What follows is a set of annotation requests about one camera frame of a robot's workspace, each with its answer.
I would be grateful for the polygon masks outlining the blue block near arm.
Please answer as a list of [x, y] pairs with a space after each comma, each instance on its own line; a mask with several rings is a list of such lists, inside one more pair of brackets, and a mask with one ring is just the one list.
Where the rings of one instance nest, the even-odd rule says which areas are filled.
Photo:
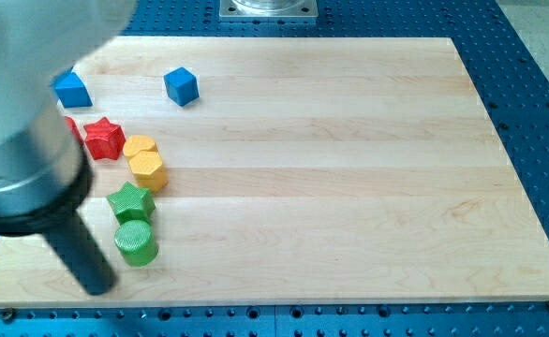
[[81, 80], [73, 71], [59, 75], [52, 82], [52, 88], [64, 108], [91, 107], [91, 96]]

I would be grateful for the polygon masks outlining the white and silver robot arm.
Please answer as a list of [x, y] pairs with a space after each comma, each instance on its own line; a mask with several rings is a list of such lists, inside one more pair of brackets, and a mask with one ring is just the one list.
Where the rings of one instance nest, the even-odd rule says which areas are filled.
[[0, 217], [51, 204], [83, 166], [52, 79], [119, 34], [134, 0], [0, 0]]

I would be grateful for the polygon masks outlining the red block behind arm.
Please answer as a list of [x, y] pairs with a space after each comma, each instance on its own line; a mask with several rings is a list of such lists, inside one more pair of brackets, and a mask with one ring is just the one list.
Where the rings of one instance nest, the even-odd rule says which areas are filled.
[[65, 116], [64, 119], [67, 124], [67, 128], [70, 130], [73, 137], [78, 141], [80, 145], [83, 145], [84, 140], [75, 120], [69, 116]]

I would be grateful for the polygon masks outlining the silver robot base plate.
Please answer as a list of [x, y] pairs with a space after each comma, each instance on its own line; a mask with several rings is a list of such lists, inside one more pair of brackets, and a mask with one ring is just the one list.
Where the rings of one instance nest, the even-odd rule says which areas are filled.
[[219, 17], [243, 19], [316, 19], [317, 0], [220, 0]]

